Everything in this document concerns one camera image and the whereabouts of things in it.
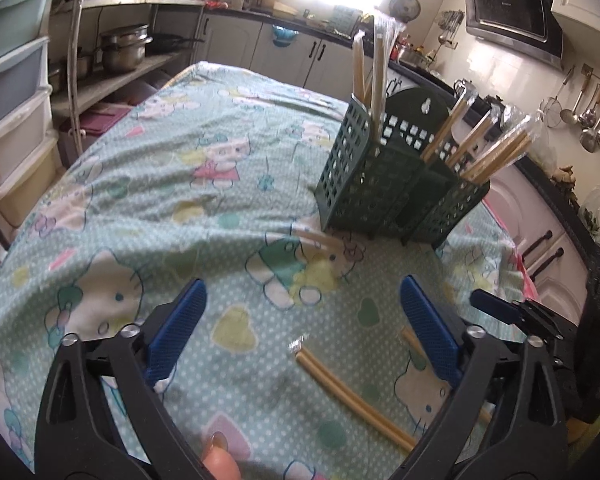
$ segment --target blue gripper pad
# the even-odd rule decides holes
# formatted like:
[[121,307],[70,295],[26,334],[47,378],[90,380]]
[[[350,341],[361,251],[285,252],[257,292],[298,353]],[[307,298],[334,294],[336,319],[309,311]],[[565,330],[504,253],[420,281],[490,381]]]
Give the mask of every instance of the blue gripper pad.
[[169,377],[206,308],[206,287],[202,280],[190,284],[176,299],[173,311],[147,347],[144,380],[154,387]]
[[402,280],[400,302],[436,375],[457,388],[462,380],[458,369],[460,347],[413,276]]

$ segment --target screw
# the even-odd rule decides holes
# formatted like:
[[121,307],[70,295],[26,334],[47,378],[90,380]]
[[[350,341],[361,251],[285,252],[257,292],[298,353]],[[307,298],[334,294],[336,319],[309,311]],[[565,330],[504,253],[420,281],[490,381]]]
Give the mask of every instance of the screw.
[[469,336],[473,337],[474,339],[482,339],[484,336],[487,335],[484,329],[481,326],[477,325],[471,325],[466,329],[466,332]]
[[140,327],[138,325],[134,325],[133,323],[130,325],[126,325],[122,327],[120,330],[120,335],[124,338],[130,338],[136,336],[140,333]]
[[531,346],[535,346],[536,348],[542,348],[544,346],[544,342],[537,335],[530,335],[527,339]]
[[75,344],[78,341],[80,341],[80,338],[78,337],[77,334],[74,334],[74,333],[67,334],[66,336],[64,336],[62,338],[62,346],[71,346],[72,344]]

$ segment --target shelf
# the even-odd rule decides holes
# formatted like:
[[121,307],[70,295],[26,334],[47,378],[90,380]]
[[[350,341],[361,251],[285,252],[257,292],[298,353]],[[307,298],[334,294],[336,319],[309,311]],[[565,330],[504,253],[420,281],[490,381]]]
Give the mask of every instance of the shelf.
[[[84,81],[78,82],[78,113],[81,114],[102,98],[122,88],[127,83],[142,77],[144,74],[160,68],[183,52],[172,52],[158,56],[148,56],[133,72],[111,76],[102,67],[96,67],[94,73]],[[57,117],[69,117],[69,97],[64,90],[61,94],[51,96],[51,111]]]
[[[111,7],[118,5],[142,5],[142,4],[157,4],[157,5],[180,5],[191,7],[204,7],[203,0],[84,0],[83,9],[94,9],[97,7]],[[74,6],[74,1],[70,0],[62,4],[56,12],[71,12]]]

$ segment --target stainless steel pot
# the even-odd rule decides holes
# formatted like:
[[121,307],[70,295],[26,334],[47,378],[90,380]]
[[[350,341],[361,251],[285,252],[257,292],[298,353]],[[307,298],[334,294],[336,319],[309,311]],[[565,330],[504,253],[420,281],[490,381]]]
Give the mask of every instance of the stainless steel pot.
[[110,46],[129,46],[149,36],[149,25],[131,25],[103,32],[100,35],[100,47],[104,50]]
[[153,38],[144,38],[127,46],[103,48],[102,67],[110,74],[132,72],[144,60],[144,46],[152,41]]
[[66,64],[49,64],[49,84],[52,88],[52,94],[57,94],[66,86]]
[[78,49],[78,63],[76,69],[76,81],[87,79],[93,73],[93,54],[91,52],[81,52],[80,49]]

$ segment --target plastic storage drawer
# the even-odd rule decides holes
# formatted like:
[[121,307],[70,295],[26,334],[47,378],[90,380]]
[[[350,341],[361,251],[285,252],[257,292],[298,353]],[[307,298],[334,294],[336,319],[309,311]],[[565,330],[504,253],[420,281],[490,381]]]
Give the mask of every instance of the plastic storage drawer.
[[57,137],[47,137],[0,186],[0,214],[20,227],[56,177]]
[[46,35],[50,0],[0,0],[0,57]]
[[51,87],[41,88],[0,121],[0,186],[42,142],[51,124]]
[[46,80],[48,38],[27,43],[0,58],[0,121],[36,93]]

